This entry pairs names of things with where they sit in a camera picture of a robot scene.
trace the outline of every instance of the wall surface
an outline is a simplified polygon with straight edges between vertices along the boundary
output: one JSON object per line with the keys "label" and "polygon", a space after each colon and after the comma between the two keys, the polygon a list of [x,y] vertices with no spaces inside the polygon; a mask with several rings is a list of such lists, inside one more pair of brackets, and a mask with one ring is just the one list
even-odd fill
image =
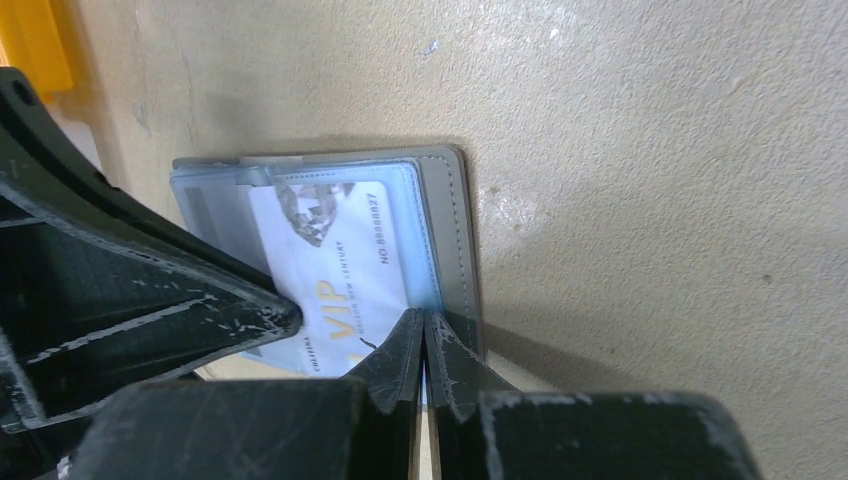
{"label": "wall surface", "polygon": [[79,0],[115,183],[186,155],[455,143],[488,346],[707,392],[772,479],[848,471],[848,4]]}

